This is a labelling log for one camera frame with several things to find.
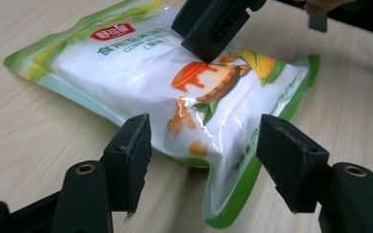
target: corn illustration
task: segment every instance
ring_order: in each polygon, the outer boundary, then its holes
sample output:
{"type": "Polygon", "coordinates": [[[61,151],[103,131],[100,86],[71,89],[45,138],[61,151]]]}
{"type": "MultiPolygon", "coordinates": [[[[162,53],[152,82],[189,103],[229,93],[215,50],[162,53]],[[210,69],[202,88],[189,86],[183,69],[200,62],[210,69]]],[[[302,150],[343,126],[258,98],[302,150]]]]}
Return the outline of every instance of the corn illustration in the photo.
{"type": "Polygon", "coordinates": [[[261,85],[273,83],[281,72],[282,62],[269,56],[243,48],[241,50],[241,56],[239,57],[245,60],[248,65],[255,70],[256,74],[261,79],[261,85]]]}

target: cartoon illustration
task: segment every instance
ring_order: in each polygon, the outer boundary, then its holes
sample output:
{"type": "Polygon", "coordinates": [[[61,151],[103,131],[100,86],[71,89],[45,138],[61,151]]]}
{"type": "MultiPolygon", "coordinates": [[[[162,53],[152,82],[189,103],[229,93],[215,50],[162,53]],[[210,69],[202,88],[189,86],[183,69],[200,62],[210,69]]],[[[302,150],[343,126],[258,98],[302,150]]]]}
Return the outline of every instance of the cartoon illustration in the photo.
{"type": "MultiPolygon", "coordinates": [[[[197,129],[197,123],[205,126],[214,116],[217,105],[240,81],[253,69],[260,79],[262,86],[273,83],[281,73],[285,63],[271,57],[255,53],[248,49],[230,51],[220,58],[220,64],[190,62],[173,79],[172,87],[186,94],[176,100],[174,117],[167,122],[167,129],[175,137],[187,127],[197,129]],[[242,59],[247,64],[229,64],[242,59]],[[187,99],[194,99],[193,104],[187,99]],[[195,122],[191,112],[203,114],[202,122],[195,122]]],[[[197,156],[205,156],[208,146],[196,139],[190,146],[189,152],[197,156]]]]}

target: plastic bag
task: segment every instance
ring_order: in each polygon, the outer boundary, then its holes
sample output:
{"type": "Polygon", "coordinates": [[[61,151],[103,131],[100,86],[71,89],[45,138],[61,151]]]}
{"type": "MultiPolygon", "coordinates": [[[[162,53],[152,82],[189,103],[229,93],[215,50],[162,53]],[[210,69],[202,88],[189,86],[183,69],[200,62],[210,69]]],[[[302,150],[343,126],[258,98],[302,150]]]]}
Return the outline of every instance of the plastic bag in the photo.
{"type": "Polygon", "coordinates": [[[177,12],[159,0],[123,1],[4,64],[118,126],[148,113],[156,150],[210,168],[203,216],[223,228],[241,212],[261,167],[260,115],[290,119],[320,57],[287,64],[230,44],[214,62],[202,63],[171,29],[177,12]]]}

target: wooden table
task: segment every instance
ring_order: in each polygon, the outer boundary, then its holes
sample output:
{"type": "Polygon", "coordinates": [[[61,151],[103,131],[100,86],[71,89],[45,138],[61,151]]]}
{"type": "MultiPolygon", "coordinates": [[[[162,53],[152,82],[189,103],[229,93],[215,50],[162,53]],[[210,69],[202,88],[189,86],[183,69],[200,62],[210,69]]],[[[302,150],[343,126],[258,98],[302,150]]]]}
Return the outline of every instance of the wooden table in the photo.
{"type": "MultiPolygon", "coordinates": [[[[119,128],[103,117],[17,77],[4,58],[117,0],[0,0],[0,200],[11,212],[61,188],[73,164],[99,159],[119,128]]],[[[167,0],[181,8],[184,0],[167,0]]],[[[322,57],[316,83],[292,123],[330,151],[329,164],[352,162],[373,171],[373,34],[334,20],[328,32],[308,29],[298,9],[267,1],[234,41],[287,62],[322,57]]],[[[116,232],[321,232],[314,214],[292,214],[261,170],[236,221],[206,225],[201,214],[205,170],[153,152],[135,216],[114,213],[116,232]]]]}

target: orange graphic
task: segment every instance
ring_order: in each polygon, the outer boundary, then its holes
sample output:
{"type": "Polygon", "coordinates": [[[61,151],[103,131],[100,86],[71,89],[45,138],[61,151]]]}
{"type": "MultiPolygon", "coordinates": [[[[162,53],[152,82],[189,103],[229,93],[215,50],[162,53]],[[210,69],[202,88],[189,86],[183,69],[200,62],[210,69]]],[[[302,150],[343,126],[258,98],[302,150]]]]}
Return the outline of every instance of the orange graphic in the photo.
{"type": "Polygon", "coordinates": [[[200,139],[197,139],[189,146],[189,152],[197,156],[205,156],[208,152],[208,146],[203,144],[200,139]]]}
{"type": "Polygon", "coordinates": [[[234,51],[230,51],[228,54],[226,55],[223,55],[221,58],[220,58],[220,65],[226,65],[227,63],[229,62],[234,62],[238,59],[238,57],[236,55],[239,54],[239,51],[237,50],[234,50],[234,51]]]}
{"type": "Polygon", "coordinates": [[[186,107],[186,101],[182,98],[177,99],[177,109],[175,110],[174,117],[168,120],[168,131],[178,136],[183,129],[184,125],[188,128],[195,129],[196,124],[186,107]]]}
{"type": "Polygon", "coordinates": [[[210,64],[207,63],[191,62],[185,66],[174,78],[172,81],[172,86],[183,92],[187,92],[186,85],[188,83],[203,88],[204,85],[199,82],[198,75],[204,73],[205,71],[217,72],[218,70],[210,67],[210,64]]]}

